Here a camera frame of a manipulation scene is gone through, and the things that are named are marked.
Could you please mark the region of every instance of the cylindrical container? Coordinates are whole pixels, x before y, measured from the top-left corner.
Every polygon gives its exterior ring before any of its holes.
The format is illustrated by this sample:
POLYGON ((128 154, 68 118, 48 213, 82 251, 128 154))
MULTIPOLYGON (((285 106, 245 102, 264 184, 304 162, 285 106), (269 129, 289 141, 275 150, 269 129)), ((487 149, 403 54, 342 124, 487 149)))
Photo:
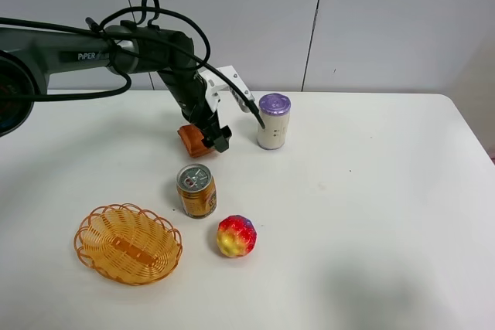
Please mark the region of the cylindrical container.
POLYGON ((192 218, 209 216, 217 207, 217 189, 210 170, 202 164, 192 164, 177 175, 177 191, 184 212, 192 218))
POLYGON ((258 144, 265 150, 275 150, 285 143, 291 100, 283 94, 272 93, 260 99, 260 115, 265 129, 258 125, 258 144))

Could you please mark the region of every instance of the orange can label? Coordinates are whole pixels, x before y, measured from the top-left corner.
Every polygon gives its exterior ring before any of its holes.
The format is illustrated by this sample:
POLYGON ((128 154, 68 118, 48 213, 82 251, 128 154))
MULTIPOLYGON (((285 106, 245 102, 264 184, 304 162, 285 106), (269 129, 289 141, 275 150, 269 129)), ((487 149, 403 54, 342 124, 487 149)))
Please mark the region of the orange can label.
POLYGON ((177 186, 184 211, 193 218, 209 216, 217 208, 217 189, 212 177, 210 184, 201 191, 187 192, 177 186))

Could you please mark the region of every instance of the toy ball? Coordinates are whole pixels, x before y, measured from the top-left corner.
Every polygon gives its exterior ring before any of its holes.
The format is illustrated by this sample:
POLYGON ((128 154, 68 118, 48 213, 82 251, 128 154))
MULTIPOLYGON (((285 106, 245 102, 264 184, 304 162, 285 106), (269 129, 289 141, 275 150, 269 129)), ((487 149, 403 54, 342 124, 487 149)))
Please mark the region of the toy ball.
POLYGON ((254 249, 256 230, 243 216, 229 216, 218 225, 217 245, 230 258, 243 257, 254 249))

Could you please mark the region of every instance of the wicker basket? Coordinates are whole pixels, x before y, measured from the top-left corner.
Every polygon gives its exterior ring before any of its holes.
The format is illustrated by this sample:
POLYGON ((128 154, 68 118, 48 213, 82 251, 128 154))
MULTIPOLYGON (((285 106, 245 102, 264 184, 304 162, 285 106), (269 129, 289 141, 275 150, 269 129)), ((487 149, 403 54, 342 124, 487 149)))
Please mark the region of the wicker basket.
POLYGON ((167 277, 179 263, 182 237, 172 224, 133 204, 100 206, 74 237, 79 260, 106 278, 144 285, 167 277))

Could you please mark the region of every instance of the black cable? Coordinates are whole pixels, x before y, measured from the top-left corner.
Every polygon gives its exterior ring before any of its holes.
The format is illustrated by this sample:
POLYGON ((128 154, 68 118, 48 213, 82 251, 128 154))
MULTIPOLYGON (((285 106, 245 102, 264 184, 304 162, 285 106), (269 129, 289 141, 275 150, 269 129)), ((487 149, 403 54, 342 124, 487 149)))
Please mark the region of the black cable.
MULTIPOLYGON (((162 44, 162 45, 165 45, 165 46, 170 46, 173 49, 177 50, 178 52, 181 52, 185 56, 188 56, 190 59, 194 60, 197 63, 202 61, 201 58, 199 58, 198 56, 196 56, 196 55, 194 55, 192 53, 189 53, 188 51, 186 51, 185 49, 177 46, 174 43, 170 43, 170 42, 167 42, 165 40, 161 40, 161 39, 157 39, 157 38, 152 38, 152 37, 144 36, 144 35, 133 35, 132 33, 124 33, 124 32, 107 32, 107 35, 110 36, 112 39, 119 39, 119 40, 140 39, 140 40, 146 40, 146 41, 149 41, 149 42, 152 42, 152 43, 158 43, 158 44, 162 44)), ((128 54, 129 56, 137 56, 137 57, 139 57, 139 54, 138 53, 133 53, 133 52, 130 52, 130 51, 127 51, 127 50, 123 50, 123 49, 121 50, 121 52, 124 53, 124 54, 128 54)), ((146 58, 148 58, 149 60, 152 60, 153 62, 160 63, 160 61, 155 60, 155 59, 153 59, 151 57, 146 57, 146 58)), ((261 125, 261 127, 263 129, 265 129, 265 123, 261 119, 261 116, 259 114, 258 106, 256 106, 256 104, 252 100, 248 100, 246 98, 246 96, 244 95, 244 93, 242 92, 242 90, 240 90, 237 85, 235 85, 234 83, 232 83, 232 81, 230 81, 230 79, 228 77, 226 77, 225 75, 223 75, 220 71, 218 71, 217 69, 215 69, 209 63, 204 63, 204 66, 209 71, 211 71, 212 73, 214 73, 215 75, 217 75, 219 78, 221 78, 225 83, 227 83, 227 85, 230 88, 232 88, 232 90, 246 104, 247 108, 249 108, 249 111, 256 117, 256 120, 261 125)))
POLYGON ((128 8, 121 9, 120 11, 116 11, 116 13, 113 13, 113 14, 109 15, 108 17, 106 17, 103 21, 101 21, 100 27, 103 29, 109 22, 112 22, 115 19, 117 19, 118 17, 125 15, 127 13, 143 12, 143 11, 157 12, 157 13, 160 13, 162 15, 168 15, 170 17, 180 19, 180 20, 184 21, 185 23, 187 23, 189 26, 191 26, 200 35, 201 39, 203 40, 204 46, 205 46, 207 51, 206 51, 205 57, 203 59, 197 58, 197 60, 199 60, 199 62, 198 62, 199 65, 193 66, 193 67, 173 66, 174 69, 182 70, 182 71, 194 71, 194 70, 200 69, 201 67, 206 66, 208 60, 210 59, 210 55, 211 55, 210 41, 208 40, 208 38, 207 38, 206 34, 203 32, 203 30, 192 19, 190 19, 184 15, 181 15, 180 13, 177 13, 174 11, 169 11, 168 9, 161 9, 161 8, 157 9, 154 7, 128 7, 128 8))
MULTIPOLYGON (((165 14, 165 15, 170 15, 172 17, 176 17, 178 19, 183 20, 184 22, 188 23, 190 26, 192 26, 198 34, 202 37, 205 47, 207 48, 207 53, 205 55, 205 58, 202 60, 198 56, 189 53, 188 51, 180 48, 174 43, 169 43, 166 42, 165 40, 161 40, 158 38, 152 38, 148 36, 143 36, 143 35, 136 35, 133 32, 130 33, 123 33, 123 32, 106 32, 106 36, 110 39, 119 39, 119 40, 133 40, 133 39, 142 39, 142 40, 147 40, 149 42, 153 43, 158 43, 162 45, 169 46, 185 56, 188 56, 190 59, 194 60, 197 62, 199 65, 190 67, 190 68, 179 68, 177 66, 174 66, 174 69, 177 70, 198 70, 201 67, 206 67, 208 70, 210 70, 212 73, 217 75, 219 78, 221 78, 232 90, 242 99, 242 101, 246 104, 246 106, 250 109, 251 113, 256 117, 258 120, 258 123, 264 128, 265 124, 263 123, 263 120, 261 119, 259 115, 259 110, 258 107, 252 102, 249 101, 243 94, 243 92, 234 84, 232 83, 225 75, 223 75, 220 71, 215 69, 213 66, 211 66, 209 63, 207 63, 207 60, 210 58, 210 43, 208 41, 208 38, 204 34, 203 30, 200 29, 200 27, 193 22, 191 19, 188 19, 184 15, 181 15, 177 12, 173 11, 168 11, 166 9, 157 9, 153 7, 129 7, 126 9, 122 9, 112 15, 109 15, 107 18, 105 18, 100 25, 98 25, 99 30, 103 30, 104 26, 108 24, 109 22, 113 21, 117 17, 120 17, 121 15, 124 15, 129 12, 157 12, 160 14, 165 14)), ((21 27, 27 27, 27 28, 34 28, 34 29, 47 29, 47 30, 53 30, 53 31, 59 31, 59 32, 69 32, 73 34, 79 34, 79 35, 84 35, 84 36, 89 36, 89 37, 94 37, 94 38, 99 38, 102 39, 102 36, 98 33, 96 33, 97 29, 93 30, 86 30, 86 29, 79 29, 75 27, 70 27, 70 26, 62 26, 62 25, 56 25, 56 24, 50 24, 50 23, 45 23, 45 22, 36 22, 36 21, 27 21, 27 20, 22 20, 22 19, 8 19, 8 18, 0 18, 0 23, 4 25, 11 25, 11 26, 21 26, 21 27)), ((127 53, 130 54, 129 51, 123 50, 120 47, 114 51, 120 52, 120 53, 127 53)), ((113 58, 111 57, 111 65, 115 69, 115 64, 114 64, 114 53, 113 58)), ((86 93, 86 94, 50 94, 47 96, 44 95, 22 95, 22 96, 17 96, 17 97, 3 97, 0 96, 0 101, 31 101, 31 102, 49 102, 49 101, 62 101, 62 100, 87 100, 87 99, 94 99, 94 98, 103 98, 103 97, 111 97, 114 95, 122 94, 125 91, 127 91, 131 87, 131 78, 128 74, 124 73, 121 70, 115 69, 115 72, 118 73, 119 75, 123 76, 126 80, 126 84, 118 89, 115 90, 107 90, 104 92, 94 92, 94 93, 86 93)))
POLYGON ((61 102, 67 100, 94 100, 97 98, 107 98, 123 94, 131 88, 132 80, 131 77, 124 71, 120 70, 115 64, 115 53, 110 54, 110 61, 114 68, 114 71, 125 79, 125 85, 123 87, 105 90, 103 92, 93 92, 93 93, 78 93, 78 94, 23 94, 18 96, 4 96, 0 95, 0 102, 2 101, 14 101, 14 102, 61 102))
MULTIPOLYGON (((159 9, 160 8, 160 1, 159 0, 153 0, 153 5, 154 5, 153 8, 159 9)), ((147 6, 148 6, 148 0, 141 0, 141 7, 147 7, 147 6)), ((153 16, 153 18, 148 21, 148 27, 151 27, 153 25, 153 21, 157 20, 159 16, 160 16, 160 13, 155 12, 155 15, 153 16)), ((146 11, 142 11, 141 19, 136 22, 136 25, 141 25, 145 20, 146 20, 146 11)))

